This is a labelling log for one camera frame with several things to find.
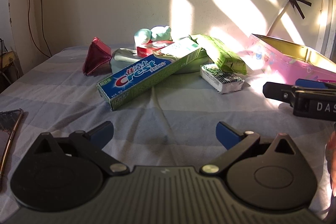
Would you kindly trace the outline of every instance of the toothpaste box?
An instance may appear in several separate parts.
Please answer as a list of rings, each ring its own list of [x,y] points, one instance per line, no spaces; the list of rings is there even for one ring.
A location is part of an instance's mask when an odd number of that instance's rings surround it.
[[[147,57],[158,50],[173,44],[173,41],[156,41],[140,45],[136,48],[139,57]]]
[[[195,60],[200,50],[186,37],[100,81],[98,91],[116,110]]]

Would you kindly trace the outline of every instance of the triangular cutout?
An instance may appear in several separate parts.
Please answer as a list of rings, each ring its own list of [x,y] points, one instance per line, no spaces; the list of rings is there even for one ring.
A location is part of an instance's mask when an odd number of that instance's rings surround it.
[[[294,155],[294,151],[285,139],[281,139],[275,149],[275,152]]]
[[[34,154],[40,154],[40,153],[48,153],[51,152],[50,145],[46,139],[44,139],[38,148],[35,150]]]

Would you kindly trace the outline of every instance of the red box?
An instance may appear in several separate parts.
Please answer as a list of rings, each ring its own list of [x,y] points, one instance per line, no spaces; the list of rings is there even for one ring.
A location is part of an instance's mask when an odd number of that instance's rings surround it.
[[[158,50],[173,44],[173,41],[156,41],[148,44],[140,45],[136,48],[139,57],[147,57]]]

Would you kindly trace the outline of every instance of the ridged gray surface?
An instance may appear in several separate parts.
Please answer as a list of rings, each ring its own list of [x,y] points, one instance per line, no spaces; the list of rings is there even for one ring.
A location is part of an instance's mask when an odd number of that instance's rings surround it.
[[[216,178],[193,167],[143,167],[107,181],[89,203],[60,213],[20,209],[6,224],[315,224],[308,211],[269,215],[232,199]]]

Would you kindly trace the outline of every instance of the silver screw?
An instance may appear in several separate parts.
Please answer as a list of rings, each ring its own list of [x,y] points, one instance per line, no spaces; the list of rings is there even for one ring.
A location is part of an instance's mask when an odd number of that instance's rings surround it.
[[[214,174],[219,171],[219,167],[214,164],[207,164],[202,167],[202,171],[208,174]]]
[[[127,170],[127,166],[124,165],[124,164],[112,164],[110,166],[110,170],[113,172],[113,173],[120,173],[120,172],[124,172]]]

